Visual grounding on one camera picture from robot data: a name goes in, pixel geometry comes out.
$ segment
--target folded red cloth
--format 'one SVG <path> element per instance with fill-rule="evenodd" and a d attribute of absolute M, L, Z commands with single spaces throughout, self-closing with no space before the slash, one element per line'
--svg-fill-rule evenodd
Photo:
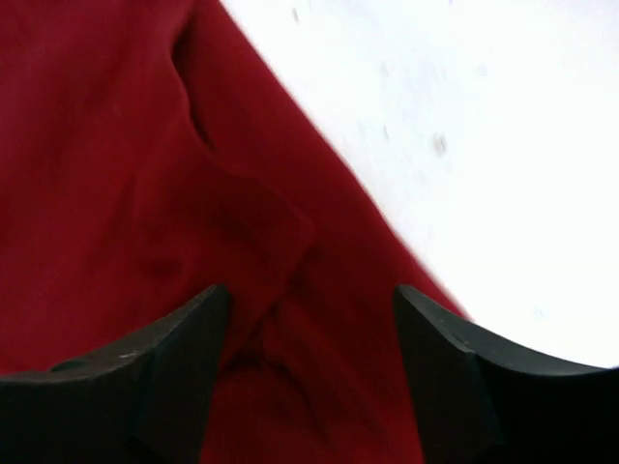
<path fill-rule="evenodd" d="M 0 371 L 222 282 L 203 462 L 421 462 L 392 293 L 454 307 L 219 2 L 15 0 L 0 17 Z"/>

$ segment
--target white table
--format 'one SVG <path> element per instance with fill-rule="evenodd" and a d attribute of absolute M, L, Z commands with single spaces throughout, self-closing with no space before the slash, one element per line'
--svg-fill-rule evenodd
<path fill-rule="evenodd" d="M 223 3 L 473 319 L 619 364 L 619 2 Z"/>

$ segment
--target red towel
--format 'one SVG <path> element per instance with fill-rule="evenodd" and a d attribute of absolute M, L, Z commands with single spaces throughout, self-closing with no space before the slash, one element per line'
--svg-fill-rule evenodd
<path fill-rule="evenodd" d="M 222 282 L 203 462 L 421 462 L 392 293 L 453 306 L 222 6 L 15 0 L 0 18 L 0 371 Z"/>

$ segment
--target black object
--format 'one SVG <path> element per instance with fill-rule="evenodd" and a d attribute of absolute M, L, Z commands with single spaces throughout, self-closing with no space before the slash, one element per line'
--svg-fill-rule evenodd
<path fill-rule="evenodd" d="M 82 358 L 0 378 L 0 463 L 197 463 L 228 299 L 211 287 Z"/>
<path fill-rule="evenodd" d="M 619 460 L 619 370 L 525 348 L 412 287 L 394 311 L 427 464 Z"/>

